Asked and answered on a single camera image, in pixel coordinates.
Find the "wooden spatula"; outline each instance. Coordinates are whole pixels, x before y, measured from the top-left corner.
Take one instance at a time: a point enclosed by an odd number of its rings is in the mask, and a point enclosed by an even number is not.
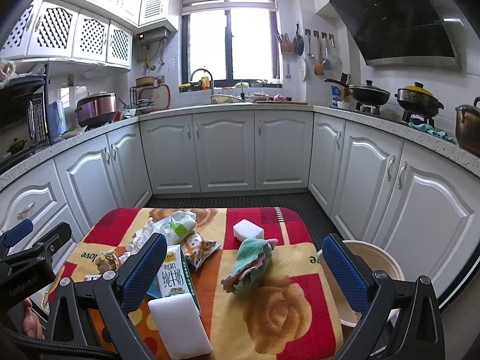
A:
[[[313,70],[313,73],[316,76],[323,76],[325,74],[325,71],[323,70],[322,66],[322,61],[323,61],[323,56],[322,56],[322,45],[320,43],[320,37],[317,37],[317,47],[318,47],[318,60],[317,63],[315,64],[315,68]]]

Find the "hanging frying pan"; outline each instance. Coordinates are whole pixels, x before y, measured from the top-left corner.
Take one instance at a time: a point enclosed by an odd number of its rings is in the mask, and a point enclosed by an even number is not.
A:
[[[293,52],[298,56],[303,54],[303,38],[299,34],[299,28],[300,25],[297,23],[297,34],[293,38]]]

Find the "hand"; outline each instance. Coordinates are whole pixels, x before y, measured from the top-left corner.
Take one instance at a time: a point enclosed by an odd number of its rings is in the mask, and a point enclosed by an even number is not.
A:
[[[25,299],[23,302],[23,309],[25,310],[25,318],[23,319],[23,332],[31,338],[44,339],[42,325],[38,315],[32,310],[32,301],[30,298]]]

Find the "beige bucket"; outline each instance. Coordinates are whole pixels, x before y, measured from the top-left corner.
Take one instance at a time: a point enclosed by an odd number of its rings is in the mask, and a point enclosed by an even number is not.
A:
[[[363,241],[347,240],[344,241],[344,243],[353,254],[362,257],[372,271],[382,270],[387,272],[393,280],[405,280],[402,269],[398,263],[383,249]],[[337,284],[332,272],[323,259],[322,251],[318,252],[318,259],[325,272],[330,290],[332,291],[333,299],[340,316],[340,322],[342,325],[355,327],[362,315],[359,312],[354,312],[350,308],[340,286]],[[392,310],[388,316],[388,320],[390,320],[397,311],[398,309]]]

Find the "window frame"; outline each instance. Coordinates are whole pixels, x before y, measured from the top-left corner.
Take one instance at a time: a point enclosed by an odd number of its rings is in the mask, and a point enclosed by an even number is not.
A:
[[[217,87],[229,87],[234,86],[237,83],[243,81],[244,83],[253,83],[256,80],[264,79],[263,77],[258,78],[244,78],[234,79],[233,78],[233,50],[232,50],[232,27],[231,27],[231,11],[230,9],[224,9],[226,16],[226,27],[225,27],[225,62],[226,62],[226,79],[216,80],[215,77],[215,86]],[[272,77],[278,80],[278,83],[274,84],[275,87],[281,87],[280,83],[280,74],[279,74],[279,49],[276,34],[278,33],[278,22],[277,22],[277,12],[270,11],[270,34],[271,34],[271,47],[272,47]],[[190,69],[189,69],[189,38],[190,38],[190,15],[182,16],[181,23],[181,77],[182,84],[189,83],[190,80]]]

